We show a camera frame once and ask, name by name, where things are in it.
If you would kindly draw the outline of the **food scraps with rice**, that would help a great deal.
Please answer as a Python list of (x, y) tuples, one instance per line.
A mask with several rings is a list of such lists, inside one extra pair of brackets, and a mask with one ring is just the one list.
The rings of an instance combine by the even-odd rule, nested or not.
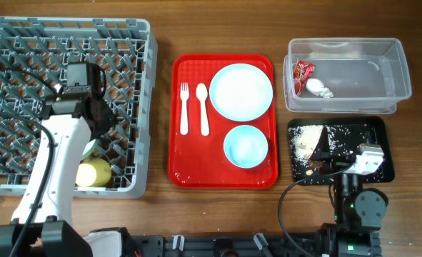
[(346, 171), (367, 176), (377, 172), (386, 154), (365, 125), (305, 125), (288, 129), (295, 180), (309, 183), (321, 175)]

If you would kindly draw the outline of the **mint green bowl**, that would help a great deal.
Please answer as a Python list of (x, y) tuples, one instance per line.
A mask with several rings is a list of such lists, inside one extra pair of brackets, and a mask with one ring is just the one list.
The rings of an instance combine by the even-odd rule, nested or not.
[(84, 160), (85, 158), (88, 158), (94, 152), (94, 149), (98, 144), (98, 139), (94, 139), (88, 142), (84, 148), (84, 152), (82, 153), (81, 159)]

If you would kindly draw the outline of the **yellow plastic cup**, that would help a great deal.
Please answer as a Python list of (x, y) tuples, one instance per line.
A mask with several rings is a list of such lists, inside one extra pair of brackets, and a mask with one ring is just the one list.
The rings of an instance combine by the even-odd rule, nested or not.
[(99, 187), (106, 185), (111, 179), (111, 167), (101, 158), (80, 163), (76, 175), (79, 187)]

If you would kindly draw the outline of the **white tissue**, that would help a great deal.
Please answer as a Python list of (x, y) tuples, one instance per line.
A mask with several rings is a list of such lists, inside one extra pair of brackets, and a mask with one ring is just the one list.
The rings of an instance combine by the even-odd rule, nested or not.
[(323, 82), (319, 79), (308, 79), (306, 88), (315, 96), (322, 98), (333, 98), (333, 93), (324, 86)]

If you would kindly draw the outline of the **small light blue bowl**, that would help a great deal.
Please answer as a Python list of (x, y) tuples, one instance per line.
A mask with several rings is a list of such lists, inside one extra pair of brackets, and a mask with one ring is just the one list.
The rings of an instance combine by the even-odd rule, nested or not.
[(254, 168), (267, 157), (268, 141), (260, 129), (240, 125), (226, 134), (223, 152), (233, 165), (245, 169)]

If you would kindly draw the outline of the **red snack wrapper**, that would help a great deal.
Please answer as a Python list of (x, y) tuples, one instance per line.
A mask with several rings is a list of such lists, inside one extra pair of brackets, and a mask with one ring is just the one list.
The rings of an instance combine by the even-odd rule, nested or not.
[(293, 70), (293, 85), (295, 94), (301, 95), (306, 87), (306, 82), (314, 72), (315, 64), (303, 60), (298, 60)]

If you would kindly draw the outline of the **white plastic fork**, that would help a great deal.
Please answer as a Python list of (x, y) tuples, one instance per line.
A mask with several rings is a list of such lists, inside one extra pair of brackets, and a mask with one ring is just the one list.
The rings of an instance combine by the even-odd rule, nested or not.
[(181, 120), (180, 120), (180, 134), (186, 135), (189, 132), (189, 120), (187, 101), (189, 99), (189, 86), (186, 82), (180, 85), (180, 99), (181, 99)]

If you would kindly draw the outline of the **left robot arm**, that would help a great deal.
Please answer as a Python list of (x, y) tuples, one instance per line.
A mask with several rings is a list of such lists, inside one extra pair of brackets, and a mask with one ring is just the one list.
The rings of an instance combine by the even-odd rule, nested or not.
[(72, 201), (88, 142), (118, 121), (104, 100), (106, 74), (98, 65), (67, 66), (67, 82), (42, 103), (41, 141), (25, 194), (8, 225), (0, 226), (0, 256), (122, 256), (126, 229), (80, 236), (72, 227)]

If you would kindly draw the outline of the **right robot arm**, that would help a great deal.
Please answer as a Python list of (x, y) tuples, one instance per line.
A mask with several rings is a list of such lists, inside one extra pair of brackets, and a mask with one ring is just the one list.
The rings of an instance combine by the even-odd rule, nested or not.
[(323, 128), (308, 163), (320, 176), (333, 179), (335, 223), (325, 223), (316, 234), (316, 256), (381, 256), (378, 231), (386, 214), (388, 197), (375, 188), (363, 187), (363, 177), (384, 161), (379, 145), (362, 143), (355, 154), (331, 153), (328, 130)]

